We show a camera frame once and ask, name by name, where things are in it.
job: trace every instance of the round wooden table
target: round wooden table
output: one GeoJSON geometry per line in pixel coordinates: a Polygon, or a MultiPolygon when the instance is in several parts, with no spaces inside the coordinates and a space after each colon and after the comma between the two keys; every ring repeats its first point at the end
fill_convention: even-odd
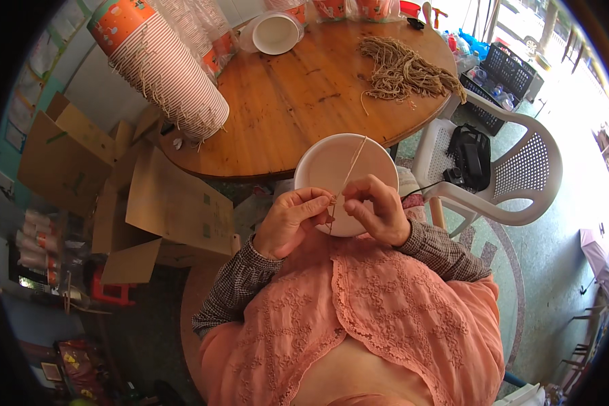
{"type": "Polygon", "coordinates": [[[184,171],[222,181],[270,181],[290,177],[311,145],[338,133],[367,135],[385,148],[436,118],[446,97],[413,95],[409,103],[360,95],[371,88],[374,67],[361,56],[363,37],[395,37],[427,61],[456,72],[451,51],[430,27],[414,30],[406,21],[310,23],[291,51],[282,55],[240,51],[218,78],[230,116],[200,151],[172,132],[160,137],[167,157],[184,171]]]}

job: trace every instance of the black bag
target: black bag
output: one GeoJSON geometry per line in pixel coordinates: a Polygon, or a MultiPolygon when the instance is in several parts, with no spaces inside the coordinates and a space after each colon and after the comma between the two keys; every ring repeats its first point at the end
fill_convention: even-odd
{"type": "Polygon", "coordinates": [[[487,135],[469,124],[457,126],[451,135],[447,155],[455,159],[463,180],[455,182],[456,170],[447,170],[445,178],[450,178],[447,181],[474,191],[487,189],[492,169],[490,139],[487,135]]]}

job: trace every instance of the person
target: person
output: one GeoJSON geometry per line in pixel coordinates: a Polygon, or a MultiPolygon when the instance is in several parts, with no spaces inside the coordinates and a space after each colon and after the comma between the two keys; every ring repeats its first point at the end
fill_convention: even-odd
{"type": "Polygon", "coordinates": [[[373,175],[342,194],[367,233],[317,231],[335,197],[289,191],[219,271],[192,318],[208,404],[491,405],[504,375],[491,270],[373,175]]]}

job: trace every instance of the umbrella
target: umbrella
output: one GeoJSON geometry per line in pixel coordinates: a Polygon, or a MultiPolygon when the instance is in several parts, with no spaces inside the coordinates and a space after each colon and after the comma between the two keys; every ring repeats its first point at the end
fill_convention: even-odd
{"type": "Polygon", "coordinates": [[[598,230],[580,229],[580,247],[595,279],[609,298],[609,243],[598,230]]]}

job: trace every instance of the white bowl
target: white bowl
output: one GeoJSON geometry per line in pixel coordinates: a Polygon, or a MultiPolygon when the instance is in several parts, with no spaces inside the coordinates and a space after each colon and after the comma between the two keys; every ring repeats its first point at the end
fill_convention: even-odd
{"type": "Polygon", "coordinates": [[[261,52],[279,55],[298,42],[299,31],[295,21],[281,14],[266,16],[252,31],[252,43],[261,52]]]}
{"type": "MultiPolygon", "coordinates": [[[[343,181],[349,171],[352,155],[363,141],[359,134],[335,134],[323,138],[312,145],[304,153],[298,166],[295,168],[294,187],[296,189],[315,186],[339,193],[345,188],[343,181]]],[[[367,139],[357,163],[349,175],[348,182],[372,174],[383,183],[399,190],[397,167],[390,155],[377,142],[367,139]]],[[[352,237],[363,234],[365,228],[354,217],[350,217],[343,209],[345,198],[339,193],[334,211],[332,235],[338,237],[352,237]]],[[[366,207],[372,211],[372,202],[365,201],[366,207]]],[[[320,231],[329,233],[326,225],[317,225],[320,231]]]]}

